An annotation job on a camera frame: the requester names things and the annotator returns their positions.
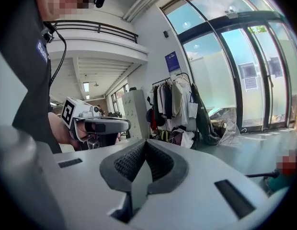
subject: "black railing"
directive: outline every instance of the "black railing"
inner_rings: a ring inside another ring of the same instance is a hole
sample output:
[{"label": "black railing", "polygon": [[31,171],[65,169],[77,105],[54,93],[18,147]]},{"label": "black railing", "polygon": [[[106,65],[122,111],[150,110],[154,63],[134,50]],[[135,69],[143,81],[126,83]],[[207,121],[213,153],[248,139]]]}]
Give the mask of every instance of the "black railing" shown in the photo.
[{"label": "black railing", "polygon": [[138,43],[137,34],[113,25],[82,20],[58,20],[52,21],[51,23],[57,30],[85,30],[96,33],[106,33],[128,39],[136,44]]}]

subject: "white bag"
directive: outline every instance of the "white bag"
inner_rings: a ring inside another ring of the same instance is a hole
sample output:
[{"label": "white bag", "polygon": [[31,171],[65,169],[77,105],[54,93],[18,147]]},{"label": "white bag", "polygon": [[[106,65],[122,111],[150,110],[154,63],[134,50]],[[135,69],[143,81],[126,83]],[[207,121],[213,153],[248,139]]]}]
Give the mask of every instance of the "white bag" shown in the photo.
[{"label": "white bag", "polygon": [[197,103],[194,103],[194,98],[192,94],[190,95],[190,101],[188,103],[188,113],[189,113],[189,118],[196,118],[197,115]]}]

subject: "ceiling light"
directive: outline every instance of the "ceiling light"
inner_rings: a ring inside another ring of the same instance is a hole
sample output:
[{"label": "ceiling light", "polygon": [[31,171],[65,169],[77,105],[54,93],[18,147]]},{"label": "ceiling light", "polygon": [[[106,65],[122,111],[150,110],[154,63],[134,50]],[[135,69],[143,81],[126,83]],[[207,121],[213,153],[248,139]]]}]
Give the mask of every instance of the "ceiling light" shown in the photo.
[{"label": "ceiling light", "polygon": [[84,82],[83,87],[85,89],[85,92],[89,92],[89,83],[88,82]]},{"label": "ceiling light", "polygon": [[191,26],[191,23],[190,23],[190,22],[185,22],[185,23],[183,24],[183,28],[184,28],[184,29],[188,29],[190,26]]}]

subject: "gray floor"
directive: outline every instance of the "gray floor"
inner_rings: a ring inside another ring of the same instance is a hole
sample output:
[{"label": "gray floor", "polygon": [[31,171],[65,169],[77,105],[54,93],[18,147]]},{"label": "gray floor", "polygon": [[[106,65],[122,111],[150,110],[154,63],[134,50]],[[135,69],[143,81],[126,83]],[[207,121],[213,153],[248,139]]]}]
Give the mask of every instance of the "gray floor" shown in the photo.
[{"label": "gray floor", "polygon": [[[198,144],[196,150],[212,154],[243,174],[272,172],[277,159],[287,150],[297,149],[297,131],[280,129],[242,134],[231,144],[208,146]],[[262,177],[252,178],[258,183]]]}]

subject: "glass door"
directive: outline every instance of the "glass door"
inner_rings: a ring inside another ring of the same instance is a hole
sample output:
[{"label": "glass door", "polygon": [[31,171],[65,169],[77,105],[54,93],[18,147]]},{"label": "glass door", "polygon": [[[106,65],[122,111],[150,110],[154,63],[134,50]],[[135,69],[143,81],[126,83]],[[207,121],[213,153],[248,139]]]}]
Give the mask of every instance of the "glass door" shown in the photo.
[{"label": "glass door", "polygon": [[248,27],[260,50],[269,82],[270,112],[268,128],[285,126],[287,118],[287,87],[284,65],[273,38],[264,25]]},{"label": "glass door", "polygon": [[259,60],[245,31],[241,28],[223,32],[222,36],[238,69],[242,92],[241,132],[261,131],[265,111],[265,92]]},{"label": "glass door", "polygon": [[241,132],[286,126],[287,87],[280,50],[265,25],[240,24],[219,31],[229,51],[242,96]]}]

